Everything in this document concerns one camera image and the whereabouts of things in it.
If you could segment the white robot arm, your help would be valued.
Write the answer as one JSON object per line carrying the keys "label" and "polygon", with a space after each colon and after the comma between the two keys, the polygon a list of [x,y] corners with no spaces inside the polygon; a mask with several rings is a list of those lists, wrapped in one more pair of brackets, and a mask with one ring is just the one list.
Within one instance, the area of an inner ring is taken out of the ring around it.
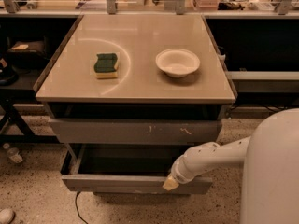
{"label": "white robot arm", "polygon": [[219,167],[243,166],[240,224],[299,224],[299,109],[278,112],[250,137],[187,149],[171,167],[166,190]]}

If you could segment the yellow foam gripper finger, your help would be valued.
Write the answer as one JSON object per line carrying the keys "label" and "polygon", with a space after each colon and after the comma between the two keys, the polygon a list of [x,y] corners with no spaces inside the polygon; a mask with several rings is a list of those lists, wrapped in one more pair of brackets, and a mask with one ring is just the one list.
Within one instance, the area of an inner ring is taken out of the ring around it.
{"label": "yellow foam gripper finger", "polygon": [[163,188],[167,191],[176,189],[178,186],[179,182],[177,182],[171,175],[169,175],[163,183]]}

